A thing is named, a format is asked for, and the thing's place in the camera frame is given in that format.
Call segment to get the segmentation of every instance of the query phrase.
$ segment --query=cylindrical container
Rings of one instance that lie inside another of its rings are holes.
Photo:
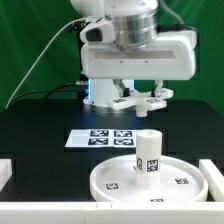
[[[135,183],[141,188],[155,188],[160,184],[160,157],[162,133],[157,130],[141,130],[136,136]]]
[[[157,37],[157,0],[104,0],[105,18],[115,29],[116,45],[129,53],[147,50]]]

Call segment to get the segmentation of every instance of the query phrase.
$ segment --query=printed marker sheet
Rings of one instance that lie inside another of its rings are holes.
[[[136,130],[82,129],[72,130],[67,148],[136,147]]]

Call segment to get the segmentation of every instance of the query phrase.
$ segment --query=green wall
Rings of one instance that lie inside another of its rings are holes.
[[[224,115],[224,1],[166,2],[186,24],[200,31],[195,77],[185,82],[165,82],[166,87],[175,90],[175,99],[202,100]],[[52,36],[78,17],[70,0],[0,1],[0,111]],[[160,22],[173,24],[175,20],[161,11]],[[42,58],[20,93],[50,90],[78,78],[75,34],[64,32]],[[150,90],[152,82],[138,81],[136,85],[139,90],[146,91]]]

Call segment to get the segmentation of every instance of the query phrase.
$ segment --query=white robot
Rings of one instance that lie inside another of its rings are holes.
[[[139,117],[166,107],[173,91],[163,80],[189,80],[195,73],[197,33],[159,30],[158,0],[71,0],[88,24],[80,33],[81,60],[89,78],[86,107],[118,111],[131,106]],[[155,80],[140,93],[133,80]]]

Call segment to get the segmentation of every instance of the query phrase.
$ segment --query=black cable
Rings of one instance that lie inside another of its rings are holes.
[[[15,91],[12,93],[12,95],[10,96],[8,103],[6,105],[6,109],[8,108],[8,106],[10,105],[10,102],[14,99],[14,97],[17,95],[17,93],[19,92],[19,90],[21,89],[21,87],[23,86],[23,84],[26,82],[26,80],[29,78],[31,72],[33,71],[33,69],[35,68],[35,66],[37,65],[37,63],[40,61],[40,59],[43,57],[43,55],[46,53],[46,51],[48,50],[48,48],[51,46],[51,44],[54,42],[54,40],[62,33],[62,31],[64,31],[64,29],[66,29],[68,26],[70,26],[71,24],[83,20],[82,19],[76,19],[72,22],[69,22],[68,24],[66,24],[64,27],[62,27],[55,35],[54,37],[50,40],[50,42],[47,44],[47,46],[44,48],[44,50],[42,51],[42,53],[39,55],[39,57],[36,59],[36,61],[34,62],[34,64],[31,66],[31,68],[29,69],[29,71],[26,73],[26,75],[23,77],[22,81],[19,83],[19,85],[17,86],[17,88],[15,89]]]
[[[67,83],[67,84],[58,86],[58,87],[54,88],[52,91],[50,91],[50,92],[44,97],[44,99],[48,99],[52,94],[54,94],[54,91],[56,91],[56,90],[61,90],[61,89],[64,89],[64,88],[67,88],[67,87],[70,87],[70,86],[76,86],[76,84],[75,84],[75,83]]]
[[[200,33],[193,26],[186,25],[186,24],[175,24],[175,25],[160,25],[157,28],[157,31],[159,33],[170,32],[170,31],[183,31],[183,30],[192,30],[197,34],[197,45],[196,45],[197,47],[200,43]]]
[[[173,18],[175,18],[179,24],[184,24],[184,20],[182,19],[182,17],[180,15],[178,15],[176,12],[174,12],[167,4],[164,0],[159,0],[159,5],[161,6],[161,8],[168,13],[170,16],[172,16]]]
[[[29,92],[29,93],[24,93],[16,98],[14,98],[11,103],[9,104],[9,107],[12,106],[18,99],[29,96],[29,95],[35,95],[35,94],[46,94],[46,93],[77,93],[77,92],[86,92],[86,90],[49,90],[49,91],[36,91],[36,92]]]

